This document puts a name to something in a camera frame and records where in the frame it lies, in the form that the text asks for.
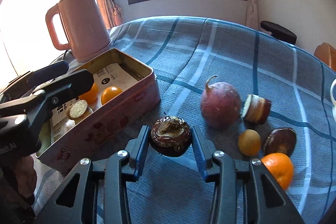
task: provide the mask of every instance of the pink metal tin box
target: pink metal tin box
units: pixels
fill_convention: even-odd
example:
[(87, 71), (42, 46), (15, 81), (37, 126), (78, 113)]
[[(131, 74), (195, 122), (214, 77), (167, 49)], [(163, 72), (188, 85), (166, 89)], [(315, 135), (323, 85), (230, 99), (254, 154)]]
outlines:
[(92, 107), (98, 108), (97, 110), (64, 134), (58, 131), (59, 128), (65, 128), (66, 117), (56, 121), (53, 116), (53, 119), (45, 123), (40, 133), (42, 147), (36, 153), (42, 163), (60, 172), (68, 171), (80, 159), (90, 157), (106, 140), (113, 138), (125, 126), (157, 105), (160, 93), (153, 69), (118, 49), (110, 49), (76, 70), (87, 69), (94, 74), (101, 94), (103, 85), (116, 81), (115, 76), (109, 74), (116, 68), (119, 73), (128, 74), (126, 80), (119, 80), (123, 85), (120, 87), (123, 90), (121, 94), (103, 106), (97, 103)]

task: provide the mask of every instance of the mushroom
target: mushroom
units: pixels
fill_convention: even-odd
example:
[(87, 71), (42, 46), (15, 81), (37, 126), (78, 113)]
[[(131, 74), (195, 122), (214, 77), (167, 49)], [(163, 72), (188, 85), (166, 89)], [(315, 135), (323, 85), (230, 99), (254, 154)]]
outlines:
[(272, 102), (255, 94), (247, 95), (241, 117), (248, 122), (264, 124)]
[(182, 156), (192, 141), (189, 125), (176, 116), (158, 119), (151, 130), (151, 146), (168, 157)]
[(79, 100), (67, 110), (67, 117), (70, 120), (74, 120), (75, 124), (78, 124), (81, 120), (85, 119), (92, 113), (92, 109), (88, 105), (87, 101)]
[(276, 128), (268, 135), (263, 147), (265, 156), (283, 153), (290, 157), (295, 149), (296, 134), (292, 128)]

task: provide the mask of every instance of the mug handle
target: mug handle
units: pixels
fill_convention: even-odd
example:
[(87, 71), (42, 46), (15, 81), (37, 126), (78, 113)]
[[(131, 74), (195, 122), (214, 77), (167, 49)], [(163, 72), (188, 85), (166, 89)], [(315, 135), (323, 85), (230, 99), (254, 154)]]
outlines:
[(334, 106), (336, 106), (336, 101), (335, 101), (335, 98), (334, 98), (334, 95), (333, 95), (333, 90), (334, 90), (335, 86), (336, 86), (336, 79), (333, 81), (333, 83), (331, 84), (331, 87), (330, 87), (330, 98), (331, 98), (331, 102), (333, 103)]
[(59, 51), (70, 50), (71, 47), (69, 43), (61, 44), (58, 40), (55, 27), (54, 27), (54, 23), (53, 23), (53, 17), (56, 14), (59, 14), (58, 4), (51, 7), (45, 15), (45, 23), (47, 24), (47, 28), (48, 28), (48, 31), (51, 37), (51, 41), (54, 44), (54, 47)]

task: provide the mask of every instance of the table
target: table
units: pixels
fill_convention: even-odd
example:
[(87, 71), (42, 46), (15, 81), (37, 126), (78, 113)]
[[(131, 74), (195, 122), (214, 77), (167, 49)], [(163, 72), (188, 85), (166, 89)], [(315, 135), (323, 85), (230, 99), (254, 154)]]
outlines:
[[(208, 127), (199, 103), (205, 81), (234, 85), (242, 103), (247, 94), (272, 101), (267, 122), (256, 130), (262, 140), (278, 127), (291, 127), (297, 145), (291, 160), (295, 174), (287, 193), (305, 223), (316, 224), (336, 197), (336, 123), (329, 89), (335, 72), (304, 50), (247, 27), (208, 18), (151, 17), (125, 23), (111, 32), (116, 47), (153, 67), (161, 103), (114, 139), (92, 160), (106, 158), (135, 138), (143, 124), (178, 115), (199, 125), (216, 148), (236, 159), (237, 140), (246, 127), (239, 119), (227, 130)], [(76, 66), (68, 60), (70, 67)], [(35, 160), (38, 173), (38, 213), (62, 180), (59, 172)], [(98, 197), (98, 223), (102, 223), (103, 187)], [(138, 183), (128, 183), (132, 223), (207, 223), (213, 184), (198, 174), (191, 148), (179, 158), (150, 150)], [(238, 188), (237, 222), (242, 223), (242, 192)]]

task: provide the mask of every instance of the orange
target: orange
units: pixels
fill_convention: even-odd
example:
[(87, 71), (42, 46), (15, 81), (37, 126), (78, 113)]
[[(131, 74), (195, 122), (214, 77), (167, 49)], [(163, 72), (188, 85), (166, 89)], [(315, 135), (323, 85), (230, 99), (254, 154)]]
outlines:
[(282, 189), (286, 190), (292, 182), (294, 166), (291, 159), (283, 153), (272, 153), (261, 159)]
[(101, 95), (101, 104), (104, 105), (123, 91), (117, 86), (109, 86)]
[(88, 92), (80, 95), (79, 99), (87, 101), (88, 104), (92, 104), (95, 102), (97, 97), (98, 97), (98, 86), (96, 83), (93, 83), (91, 89)]

